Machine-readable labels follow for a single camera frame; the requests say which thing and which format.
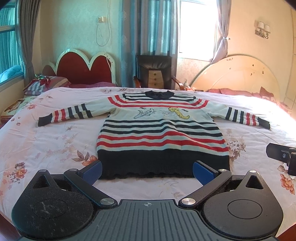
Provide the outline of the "striped knit children's sweater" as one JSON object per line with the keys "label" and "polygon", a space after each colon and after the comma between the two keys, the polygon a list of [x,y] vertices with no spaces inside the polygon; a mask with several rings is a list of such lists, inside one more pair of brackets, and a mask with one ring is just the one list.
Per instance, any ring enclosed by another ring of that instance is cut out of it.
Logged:
{"label": "striped knit children's sweater", "polygon": [[96,149],[102,178],[193,176],[193,164],[229,169],[229,149],[214,118],[270,129],[243,110],[171,91],[123,93],[55,110],[39,126],[107,114]]}

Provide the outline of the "red heart-shaped headboard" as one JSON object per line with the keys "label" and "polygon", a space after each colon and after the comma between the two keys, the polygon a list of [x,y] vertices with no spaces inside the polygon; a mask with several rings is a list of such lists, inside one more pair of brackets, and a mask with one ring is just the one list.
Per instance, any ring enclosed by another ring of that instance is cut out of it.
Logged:
{"label": "red heart-shaped headboard", "polygon": [[66,49],[56,63],[48,62],[44,65],[42,74],[65,77],[71,84],[108,82],[117,85],[115,60],[106,52],[88,58],[78,49]]}

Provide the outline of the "pink pillow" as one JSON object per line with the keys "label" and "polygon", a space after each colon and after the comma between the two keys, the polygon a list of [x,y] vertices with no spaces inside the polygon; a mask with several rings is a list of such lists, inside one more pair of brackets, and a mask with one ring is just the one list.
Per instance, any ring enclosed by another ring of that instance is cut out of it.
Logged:
{"label": "pink pillow", "polygon": [[242,95],[242,96],[247,96],[247,97],[262,98],[262,96],[259,93],[251,93],[251,92],[243,91],[243,90],[232,90],[229,88],[209,89],[209,90],[207,90],[207,92],[224,94],[224,95]]}

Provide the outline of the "cream arched headboard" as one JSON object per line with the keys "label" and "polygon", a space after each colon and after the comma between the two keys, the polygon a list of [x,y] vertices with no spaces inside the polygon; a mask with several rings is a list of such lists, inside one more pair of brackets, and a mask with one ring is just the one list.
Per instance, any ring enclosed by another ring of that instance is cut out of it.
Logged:
{"label": "cream arched headboard", "polygon": [[191,84],[199,90],[229,88],[259,92],[265,88],[280,101],[280,87],[272,71],[260,60],[247,55],[232,55],[205,68]]}

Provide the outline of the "grey left curtain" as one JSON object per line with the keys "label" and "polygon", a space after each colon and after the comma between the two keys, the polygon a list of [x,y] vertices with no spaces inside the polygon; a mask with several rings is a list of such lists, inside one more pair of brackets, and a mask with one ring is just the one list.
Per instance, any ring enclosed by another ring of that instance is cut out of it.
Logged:
{"label": "grey left curtain", "polygon": [[16,1],[16,40],[22,58],[24,85],[34,77],[32,64],[34,34],[41,1]]}

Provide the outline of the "teal curtain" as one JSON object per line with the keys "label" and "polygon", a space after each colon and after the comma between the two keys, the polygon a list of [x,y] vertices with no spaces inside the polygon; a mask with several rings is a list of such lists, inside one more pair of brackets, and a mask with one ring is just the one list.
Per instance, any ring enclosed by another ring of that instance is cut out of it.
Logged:
{"label": "teal curtain", "polygon": [[178,1],[123,1],[121,13],[121,86],[133,87],[136,56],[171,57],[177,73]]}

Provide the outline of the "wall lamp sconce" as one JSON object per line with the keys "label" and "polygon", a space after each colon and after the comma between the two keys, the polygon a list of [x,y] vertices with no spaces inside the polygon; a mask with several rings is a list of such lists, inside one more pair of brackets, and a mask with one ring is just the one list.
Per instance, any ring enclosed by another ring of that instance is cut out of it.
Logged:
{"label": "wall lamp sconce", "polygon": [[259,21],[257,24],[257,28],[255,29],[255,35],[263,39],[269,39],[269,34],[270,34],[270,26],[265,24],[262,21]]}

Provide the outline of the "floral white bed quilt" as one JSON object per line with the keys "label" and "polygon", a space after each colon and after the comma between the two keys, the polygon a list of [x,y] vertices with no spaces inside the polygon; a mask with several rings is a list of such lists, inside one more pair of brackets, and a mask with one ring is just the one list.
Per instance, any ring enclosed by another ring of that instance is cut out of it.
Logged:
{"label": "floral white bed quilt", "polygon": [[[83,168],[97,158],[96,141],[105,116],[45,127],[37,126],[39,117],[123,93],[137,93],[137,89],[52,89],[7,122],[1,129],[1,214],[10,218],[15,202],[38,170],[62,174],[70,168]],[[295,146],[295,120],[265,99],[209,92],[189,92],[189,95],[242,109],[270,122],[271,128],[266,130],[215,119],[231,151],[231,171],[244,175],[248,170],[256,170],[261,174],[283,209],[283,223],[278,232],[284,233],[295,224],[295,177],[287,173],[286,164],[267,157],[265,149],[269,143]],[[168,177],[99,180],[95,186],[117,200],[179,200],[201,185],[194,178]]]}

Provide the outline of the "striped pillow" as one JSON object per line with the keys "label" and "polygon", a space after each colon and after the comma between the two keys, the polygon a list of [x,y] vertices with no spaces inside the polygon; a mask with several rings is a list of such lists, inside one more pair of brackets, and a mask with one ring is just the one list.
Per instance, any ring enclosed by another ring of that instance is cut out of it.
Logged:
{"label": "striped pillow", "polygon": [[70,82],[65,77],[35,75],[30,83],[23,89],[24,95],[38,96],[50,89],[58,87],[68,87]]}

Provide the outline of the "grey tied-back curtain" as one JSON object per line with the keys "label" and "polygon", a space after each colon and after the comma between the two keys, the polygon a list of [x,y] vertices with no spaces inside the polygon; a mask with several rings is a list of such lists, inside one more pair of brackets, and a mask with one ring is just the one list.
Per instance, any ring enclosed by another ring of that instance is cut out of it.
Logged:
{"label": "grey tied-back curtain", "polygon": [[218,31],[220,38],[217,41],[217,49],[215,50],[212,64],[217,63],[221,59],[225,58],[228,54],[228,33],[230,24],[230,13],[231,13],[231,0],[218,0],[217,11],[218,11]]}

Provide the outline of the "magenta pillow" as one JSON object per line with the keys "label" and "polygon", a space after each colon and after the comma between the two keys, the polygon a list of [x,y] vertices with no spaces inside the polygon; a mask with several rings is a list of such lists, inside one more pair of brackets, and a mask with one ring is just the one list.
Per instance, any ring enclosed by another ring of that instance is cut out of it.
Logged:
{"label": "magenta pillow", "polygon": [[70,84],[69,88],[96,88],[96,87],[116,87],[110,82],[97,82],[95,84]]}

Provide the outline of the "orange patterned cushion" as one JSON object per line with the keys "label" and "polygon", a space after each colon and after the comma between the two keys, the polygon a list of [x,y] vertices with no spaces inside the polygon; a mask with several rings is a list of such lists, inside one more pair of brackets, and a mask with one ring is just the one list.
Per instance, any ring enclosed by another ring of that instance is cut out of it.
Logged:
{"label": "orange patterned cushion", "polygon": [[271,92],[268,92],[265,88],[261,87],[260,88],[260,92],[259,92],[260,96],[262,99],[266,99],[269,100],[271,102],[277,103],[274,94]]}

